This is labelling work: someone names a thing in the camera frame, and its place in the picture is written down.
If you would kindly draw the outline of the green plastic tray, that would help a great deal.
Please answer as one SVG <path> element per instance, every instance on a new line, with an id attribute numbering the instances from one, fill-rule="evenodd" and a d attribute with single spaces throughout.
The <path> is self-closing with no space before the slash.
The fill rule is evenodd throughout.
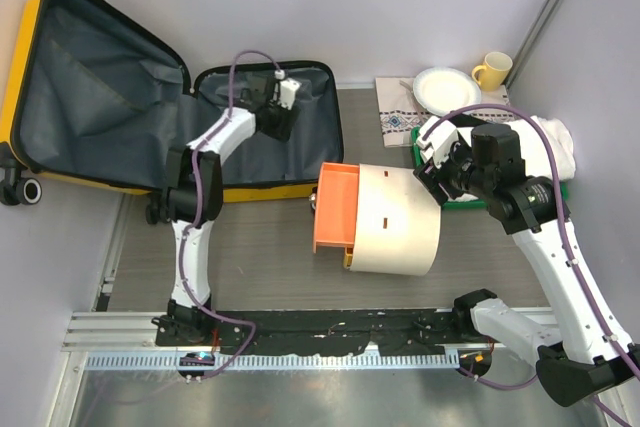
<path id="1" fill-rule="evenodd" d="M 417 145 L 419 130 L 420 130 L 419 127 L 414 127 L 410 133 L 410 139 L 412 141 L 411 151 L 412 151 L 413 169 L 419 168 L 425 164 L 424 160 L 421 157 L 421 150 Z M 569 188 L 567 183 L 565 182 L 561 183 L 561 192 L 562 192 L 563 199 L 568 200 Z M 448 202 L 442 205 L 442 208 L 444 210 L 485 209 L 486 204 L 482 200 L 477 199 L 475 197 L 469 197 L 467 199 L 460 197 L 458 199 L 449 200 Z"/>

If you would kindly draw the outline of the white cylindrical bin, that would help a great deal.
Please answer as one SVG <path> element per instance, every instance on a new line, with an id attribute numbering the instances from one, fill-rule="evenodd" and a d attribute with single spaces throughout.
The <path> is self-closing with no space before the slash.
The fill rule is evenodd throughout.
<path id="1" fill-rule="evenodd" d="M 361 164 L 352 272 L 424 276 L 439 246 L 440 205 L 408 168 Z"/>

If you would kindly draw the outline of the black garment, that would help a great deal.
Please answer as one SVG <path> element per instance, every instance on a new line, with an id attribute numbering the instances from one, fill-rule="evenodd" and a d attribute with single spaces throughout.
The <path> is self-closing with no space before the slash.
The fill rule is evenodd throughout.
<path id="1" fill-rule="evenodd" d="M 466 112 L 447 119 L 456 128 L 475 128 L 484 124 L 502 124 L 513 121 L 514 117 L 505 113 Z"/>

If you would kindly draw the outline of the orange drawer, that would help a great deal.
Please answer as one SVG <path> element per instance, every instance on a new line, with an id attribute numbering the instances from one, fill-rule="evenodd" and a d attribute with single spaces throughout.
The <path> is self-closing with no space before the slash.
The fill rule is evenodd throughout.
<path id="1" fill-rule="evenodd" d="M 313 252 L 319 247 L 353 248 L 359 172 L 358 165 L 322 164 L 315 197 Z"/>

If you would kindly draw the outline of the white towel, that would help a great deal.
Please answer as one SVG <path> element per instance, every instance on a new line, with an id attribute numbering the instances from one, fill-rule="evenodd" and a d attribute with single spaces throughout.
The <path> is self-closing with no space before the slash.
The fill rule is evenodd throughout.
<path id="1" fill-rule="evenodd" d="M 540 127 L 548 139 L 560 182 L 570 181 L 576 174 L 576 161 L 574 158 L 573 139 L 568 129 L 558 119 L 544 119 L 537 116 L 532 116 L 531 119 Z M 537 131 L 526 120 L 522 119 L 506 122 L 506 125 L 518 133 L 526 175 L 551 179 L 551 164 Z"/>

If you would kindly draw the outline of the yellow Pikachu suitcase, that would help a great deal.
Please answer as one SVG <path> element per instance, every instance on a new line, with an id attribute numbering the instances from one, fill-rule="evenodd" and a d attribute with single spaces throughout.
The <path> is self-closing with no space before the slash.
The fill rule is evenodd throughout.
<path id="1" fill-rule="evenodd" d="M 104 0 L 29 0 L 1 109 L 1 201 L 33 205 L 38 176 L 148 197 L 161 206 L 169 151 L 203 134 L 248 82 L 283 69 L 301 87 L 287 142 L 262 133 L 222 167 L 224 202 L 303 197 L 344 158 L 336 82 L 317 61 L 255 54 L 192 76 L 165 42 Z"/>

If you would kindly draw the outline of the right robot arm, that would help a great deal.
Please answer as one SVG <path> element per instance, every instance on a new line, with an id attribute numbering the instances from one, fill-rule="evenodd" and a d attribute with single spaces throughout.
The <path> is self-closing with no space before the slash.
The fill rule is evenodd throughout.
<path id="1" fill-rule="evenodd" d="M 457 298 L 451 327 L 465 342 L 496 340 L 529 365 L 547 395 L 569 407 L 617 387 L 639 371 L 639 347 L 620 326 L 594 283 L 565 204 L 547 177 L 526 173 L 516 131 L 474 127 L 468 138 L 445 121 L 424 126 L 414 171 L 438 204 L 469 194 L 523 252 L 556 318 L 555 328 L 480 289 Z"/>

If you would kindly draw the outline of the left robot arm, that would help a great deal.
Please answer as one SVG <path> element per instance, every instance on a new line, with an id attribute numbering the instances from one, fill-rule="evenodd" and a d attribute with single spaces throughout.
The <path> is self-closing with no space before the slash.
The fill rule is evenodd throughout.
<path id="1" fill-rule="evenodd" d="M 208 248 L 224 203 L 222 167 L 257 133 L 289 140 L 299 115 L 300 87 L 281 68 L 257 76 L 203 134 L 169 151 L 161 206 L 174 233 L 176 276 L 167 312 L 154 321 L 160 344 L 200 346 L 211 338 L 216 319 L 209 315 Z"/>

